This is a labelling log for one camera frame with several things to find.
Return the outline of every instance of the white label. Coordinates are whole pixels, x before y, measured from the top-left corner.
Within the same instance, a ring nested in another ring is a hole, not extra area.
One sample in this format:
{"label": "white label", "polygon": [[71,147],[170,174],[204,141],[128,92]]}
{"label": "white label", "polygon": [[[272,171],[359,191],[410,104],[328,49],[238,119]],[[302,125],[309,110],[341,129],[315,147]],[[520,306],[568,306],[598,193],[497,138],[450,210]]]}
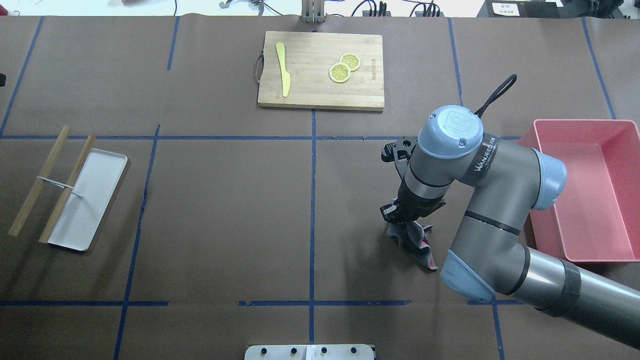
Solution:
{"label": "white label", "polygon": [[517,4],[491,3],[495,15],[520,16]]}

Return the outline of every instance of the gray cloth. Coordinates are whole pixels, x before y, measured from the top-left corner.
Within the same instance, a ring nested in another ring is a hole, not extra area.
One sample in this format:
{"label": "gray cloth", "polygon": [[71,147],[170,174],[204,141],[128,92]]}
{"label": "gray cloth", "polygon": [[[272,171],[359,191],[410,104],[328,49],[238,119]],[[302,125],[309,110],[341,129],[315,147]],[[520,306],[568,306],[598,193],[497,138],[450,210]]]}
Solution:
{"label": "gray cloth", "polygon": [[388,224],[387,236],[420,265],[437,270],[427,239],[432,227],[433,225],[420,225],[417,221],[405,225]]}

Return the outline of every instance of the yellow lemon slice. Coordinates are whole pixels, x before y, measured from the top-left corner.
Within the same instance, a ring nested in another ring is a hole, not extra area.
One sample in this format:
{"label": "yellow lemon slice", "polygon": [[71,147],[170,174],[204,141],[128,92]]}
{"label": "yellow lemon slice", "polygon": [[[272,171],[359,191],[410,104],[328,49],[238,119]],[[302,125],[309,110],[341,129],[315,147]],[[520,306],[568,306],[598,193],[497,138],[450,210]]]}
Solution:
{"label": "yellow lemon slice", "polygon": [[351,70],[343,63],[335,63],[329,68],[329,78],[338,84],[347,81],[350,76]]}
{"label": "yellow lemon slice", "polygon": [[340,57],[340,62],[347,65],[349,67],[349,70],[351,71],[358,70],[360,68],[360,65],[362,64],[360,57],[354,53],[342,54],[342,56]]}

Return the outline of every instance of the bamboo cutting board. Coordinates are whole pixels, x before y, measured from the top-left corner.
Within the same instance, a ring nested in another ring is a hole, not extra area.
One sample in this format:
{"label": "bamboo cutting board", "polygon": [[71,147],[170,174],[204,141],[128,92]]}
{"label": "bamboo cutting board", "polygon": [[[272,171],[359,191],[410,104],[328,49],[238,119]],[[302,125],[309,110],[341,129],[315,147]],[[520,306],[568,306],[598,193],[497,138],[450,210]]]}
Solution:
{"label": "bamboo cutting board", "polygon": [[[285,47],[291,89],[282,97],[276,43]],[[344,53],[357,54],[362,64],[345,83],[329,78],[329,68]],[[336,33],[267,31],[264,69],[258,90],[259,106],[336,110],[383,111],[385,80],[382,36]]]}

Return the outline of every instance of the wooden stick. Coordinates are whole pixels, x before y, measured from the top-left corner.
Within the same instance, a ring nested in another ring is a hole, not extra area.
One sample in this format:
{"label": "wooden stick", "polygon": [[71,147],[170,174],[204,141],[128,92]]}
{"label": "wooden stick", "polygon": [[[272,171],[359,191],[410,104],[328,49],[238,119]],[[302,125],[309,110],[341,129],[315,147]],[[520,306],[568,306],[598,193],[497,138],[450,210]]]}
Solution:
{"label": "wooden stick", "polygon": [[[51,149],[51,152],[49,152],[47,159],[44,161],[44,165],[42,165],[42,168],[40,169],[38,176],[42,176],[42,177],[49,176],[49,173],[51,172],[53,165],[56,163],[56,160],[58,160],[60,151],[62,150],[62,147],[65,144],[65,141],[67,141],[67,138],[70,132],[71,132],[71,127],[68,127],[65,125],[62,128],[62,131],[60,131],[60,134],[58,135],[56,142],[53,144],[53,148]],[[33,183],[33,186],[31,187],[31,190],[29,191],[27,198],[24,199],[24,202],[22,203],[22,207],[20,208],[18,215],[15,217],[15,220],[11,225],[11,229],[9,229],[9,235],[18,236],[18,234],[20,233],[20,230],[22,229],[22,226],[24,225],[24,222],[27,220],[27,217],[29,216],[31,209],[33,208],[33,204],[35,204],[36,199],[38,198],[38,195],[40,195],[40,191],[42,191],[43,187],[44,187],[44,180],[36,178],[36,181],[35,183]]]}
{"label": "wooden stick", "polygon": [[[82,167],[86,161],[87,156],[89,156],[89,152],[91,151],[91,147],[93,146],[93,142],[95,141],[95,136],[89,135],[89,137],[84,142],[84,147],[82,148],[82,152],[74,165],[71,174],[69,175],[69,179],[67,180],[67,185],[75,186],[76,181],[78,180],[78,176],[80,175],[80,171],[82,171]],[[58,199],[56,203],[56,207],[53,208],[53,212],[49,217],[49,221],[47,221],[47,225],[45,225],[44,230],[42,231],[42,235],[40,235],[39,242],[47,243],[49,241],[49,237],[51,237],[51,233],[53,233],[53,228],[56,227],[58,220],[60,219],[60,215],[62,215],[62,211],[65,209],[65,205],[67,204],[67,200],[69,200],[69,196],[71,195],[71,188],[65,188],[62,191],[62,195]]]}

